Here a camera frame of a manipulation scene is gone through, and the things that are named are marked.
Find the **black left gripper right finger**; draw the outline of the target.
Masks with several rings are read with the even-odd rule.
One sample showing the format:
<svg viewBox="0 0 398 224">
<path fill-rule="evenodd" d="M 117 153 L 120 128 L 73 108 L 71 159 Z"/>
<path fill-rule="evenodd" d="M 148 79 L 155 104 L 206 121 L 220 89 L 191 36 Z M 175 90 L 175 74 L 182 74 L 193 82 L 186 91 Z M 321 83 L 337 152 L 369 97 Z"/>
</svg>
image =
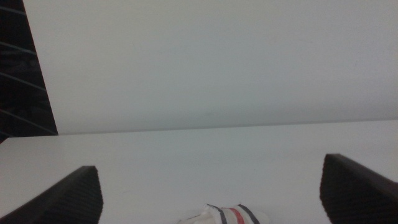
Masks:
<svg viewBox="0 0 398 224">
<path fill-rule="evenodd" d="M 397 224 L 397 182 L 341 154 L 324 158 L 320 200 L 334 224 Z"/>
</svg>

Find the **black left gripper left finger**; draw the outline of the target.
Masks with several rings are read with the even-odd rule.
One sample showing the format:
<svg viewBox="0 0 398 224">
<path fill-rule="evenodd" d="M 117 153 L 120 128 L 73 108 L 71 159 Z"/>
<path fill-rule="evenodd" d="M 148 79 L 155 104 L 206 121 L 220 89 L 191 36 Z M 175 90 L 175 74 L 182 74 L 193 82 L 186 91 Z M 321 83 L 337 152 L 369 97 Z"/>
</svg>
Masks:
<svg viewBox="0 0 398 224">
<path fill-rule="evenodd" d="M 98 224 L 103 210 L 98 170 L 82 166 L 1 217 L 1 224 Z"/>
</svg>

